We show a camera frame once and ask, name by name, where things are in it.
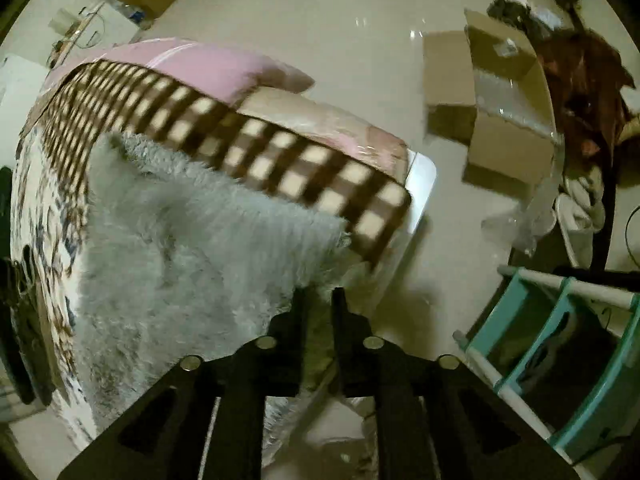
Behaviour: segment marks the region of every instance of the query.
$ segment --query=brown and white checkered fabric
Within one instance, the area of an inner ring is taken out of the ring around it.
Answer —
[[[92,145],[109,131],[148,135],[246,186],[345,218],[352,248],[373,265],[411,202],[381,171],[137,65],[98,61],[78,67],[39,121],[61,192],[73,203],[86,193]]]

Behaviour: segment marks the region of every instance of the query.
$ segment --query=silver bolt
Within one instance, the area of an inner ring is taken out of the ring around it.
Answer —
[[[258,339],[255,340],[255,345],[260,350],[271,350],[272,348],[275,348],[277,344],[278,344],[277,339],[274,337],[271,337],[270,335],[263,335],[262,337],[259,337]]]
[[[362,344],[367,350],[379,350],[384,346],[385,340],[380,337],[370,335],[364,339]]]
[[[445,354],[438,357],[438,364],[445,370],[455,370],[460,366],[460,359],[455,355]]]
[[[200,368],[200,364],[202,363],[202,359],[200,359],[197,355],[187,355],[187,357],[183,358],[180,361],[180,368],[187,372],[193,372]]]

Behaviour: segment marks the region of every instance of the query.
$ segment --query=fur rug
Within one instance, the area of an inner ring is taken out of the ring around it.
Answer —
[[[99,431],[184,355],[219,358],[263,334],[298,286],[319,293],[312,344],[319,354],[332,346],[328,293],[365,272],[343,220],[249,190],[143,136],[101,136],[88,181],[74,352]],[[305,368],[318,372],[306,357]],[[269,398],[267,432],[291,410]]]

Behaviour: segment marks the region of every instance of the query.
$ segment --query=tiled floor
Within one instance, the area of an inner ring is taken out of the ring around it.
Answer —
[[[474,322],[508,257],[482,238],[480,222],[513,200],[462,181],[466,147],[428,134],[422,106],[421,34],[461,28],[465,7],[485,11],[491,1],[178,0],[147,33],[236,44],[293,64],[316,79],[311,98],[431,158],[438,178],[427,214],[375,318],[379,333],[424,357],[454,351],[452,332]],[[356,452],[333,443],[346,436],[360,436],[359,418],[325,404],[267,478],[348,478]]]

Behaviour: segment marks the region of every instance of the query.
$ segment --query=pink pillow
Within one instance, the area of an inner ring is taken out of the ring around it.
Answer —
[[[286,63],[261,54],[179,38],[161,38],[95,49],[81,60],[65,63],[47,77],[50,88],[76,66],[98,59],[123,61],[158,70],[235,107],[258,86],[302,92],[314,80]]]

